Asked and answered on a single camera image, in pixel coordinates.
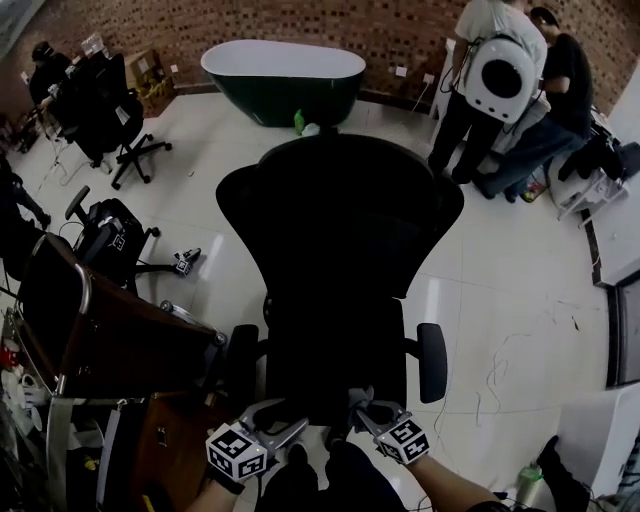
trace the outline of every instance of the wall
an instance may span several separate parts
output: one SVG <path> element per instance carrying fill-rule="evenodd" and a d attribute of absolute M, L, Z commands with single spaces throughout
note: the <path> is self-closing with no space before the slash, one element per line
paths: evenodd
<path fill-rule="evenodd" d="M 640 66 L 609 118 L 623 142 L 640 142 Z M 640 175 L 629 180 L 631 196 L 611 205 L 593 221 L 602 262 L 601 279 L 617 284 L 640 270 Z"/>
<path fill-rule="evenodd" d="M 609 112 L 640 55 L 639 0 L 545 0 L 564 28 L 584 42 L 594 68 L 596 104 Z M 114 52 L 157 48 L 178 84 L 206 82 L 202 53 L 239 38 L 340 47 L 367 61 L 366 89 L 417 98 L 425 72 L 439 74 L 445 38 L 465 0 L 49 0 L 3 63 L 3 80 L 31 72 L 34 44 L 48 40 L 73 54 L 99 31 Z M 407 79 L 389 68 L 409 68 Z M 11 102 L 12 113 L 24 97 Z"/>

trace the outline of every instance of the white tile floor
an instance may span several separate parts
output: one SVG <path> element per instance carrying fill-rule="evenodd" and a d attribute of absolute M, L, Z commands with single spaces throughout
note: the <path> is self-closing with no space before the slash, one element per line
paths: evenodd
<path fill-rule="evenodd" d="M 426 116 L 358 102 L 342 131 L 386 138 L 426 155 L 433 128 Z M 161 229 L 162 237 L 143 259 L 166 262 L 176 249 L 202 247 L 206 257 L 188 279 L 142 277 L 141 295 L 154 303 L 170 299 L 229 333 L 237 324 L 256 323 L 265 334 L 264 282 L 221 214 L 215 189 L 229 172 L 295 138 L 293 130 L 261 128 L 221 94 L 179 97 L 146 129 L 174 146 L 173 152 L 146 160 L 150 185 L 130 173 L 116 192 L 108 177 L 84 166 L 62 187 L 59 172 L 49 172 L 53 150 L 45 139 L 16 159 L 15 170 L 52 215 L 55 232 L 67 205 L 87 184 L 91 194 L 85 204 L 118 197 L 143 225 Z M 62 154 L 69 172 L 85 160 L 75 146 Z M 470 186 L 464 192 L 464 212 L 403 303 L 407 335 L 414 337 L 423 321 L 442 326 L 450 371 L 446 407 L 444 401 L 420 403 L 413 360 L 409 407 L 430 432 L 438 460 L 502 490 L 555 432 L 559 407 L 604 387 L 606 299 L 591 285 L 588 244 L 578 219 L 559 223 L 547 195 L 532 205 L 510 205 L 502 198 L 485 201 Z M 62 232 L 71 241 L 77 233 L 75 225 Z M 305 439 L 326 485 L 326 452 L 317 434 L 311 429 Z M 415 508 L 423 493 L 406 470 L 375 453 L 367 436 L 354 440 L 371 453 L 405 505 Z M 252 510 L 255 497 L 250 486 L 236 510 Z"/>

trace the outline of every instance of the brick wall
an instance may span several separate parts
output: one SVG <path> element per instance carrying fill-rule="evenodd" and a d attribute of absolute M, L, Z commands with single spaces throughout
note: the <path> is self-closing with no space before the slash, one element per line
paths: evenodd
<path fill-rule="evenodd" d="M 438 75 L 466 0 L 48 0 L 0 64 L 0 108 L 29 106 L 22 70 L 34 44 L 48 40 L 67 55 L 99 31 L 114 52 L 153 46 L 179 85 L 206 82 L 200 57 L 230 39 L 264 38 L 344 48 L 367 61 L 364 87 L 417 98 L 425 72 Z M 592 61 L 596 104 L 609 112 L 640 55 L 640 0 L 545 0 Z M 409 68 L 406 79 L 390 67 Z"/>

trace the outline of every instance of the trash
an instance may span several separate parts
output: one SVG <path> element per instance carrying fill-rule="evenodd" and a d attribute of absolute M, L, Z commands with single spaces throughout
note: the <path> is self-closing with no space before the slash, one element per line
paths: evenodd
<path fill-rule="evenodd" d="M 309 123 L 307 126 L 304 127 L 304 130 L 302 130 L 303 137 L 312 137 L 313 135 L 319 135 L 319 134 L 320 134 L 320 126 L 317 125 L 316 123 Z"/>
<path fill-rule="evenodd" d="M 296 134 L 302 135 L 302 130 L 304 130 L 304 117 L 302 117 L 302 110 L 298 110 L 296 115 L 293 116 L 293 123 L 296 127 Z"/>

